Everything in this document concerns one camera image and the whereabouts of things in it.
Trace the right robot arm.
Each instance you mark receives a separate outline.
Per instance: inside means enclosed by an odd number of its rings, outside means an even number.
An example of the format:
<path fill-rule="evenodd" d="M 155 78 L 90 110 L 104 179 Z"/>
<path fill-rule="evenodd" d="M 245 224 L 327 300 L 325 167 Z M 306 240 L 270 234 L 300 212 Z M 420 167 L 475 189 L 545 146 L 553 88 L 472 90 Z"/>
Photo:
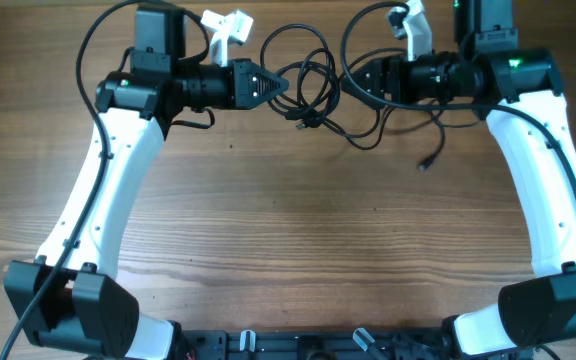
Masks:
<path fill-rule="evenodd" d="M 440 356 L 476 359 L 576 338 L 576 151 L 551 52 L 519 46 L 508 1 L 456 2 L 458 48 L 440 53 L 421 2 L 383 8 L 407 53 L 347 70 L 346 91 L 377 108 L 472 111 L 505 157 L 531 243 L 534 278 L 447 318 Z"/>

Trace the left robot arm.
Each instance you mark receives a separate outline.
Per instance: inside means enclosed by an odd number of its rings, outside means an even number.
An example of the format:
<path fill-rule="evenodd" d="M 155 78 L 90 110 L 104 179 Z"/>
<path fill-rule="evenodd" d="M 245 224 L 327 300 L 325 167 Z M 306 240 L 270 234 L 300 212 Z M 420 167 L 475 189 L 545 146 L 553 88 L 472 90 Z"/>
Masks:
<path fill-rule="evenodd" d="M 194 14 L 140 1 L 135 42 L 117 70 L 84 97 L 93 132 L 67 204 L 30 262 L 14 261 L 4 289 L 10 333 L 39 347 L 96 359 L 193 359 L 179 323 L 144 314 L 116 280 L 127 220 L 141 183 L 181 113 L 251 110 L 287 81 L 228 48 L 246 42 L 242 11 Z"/>

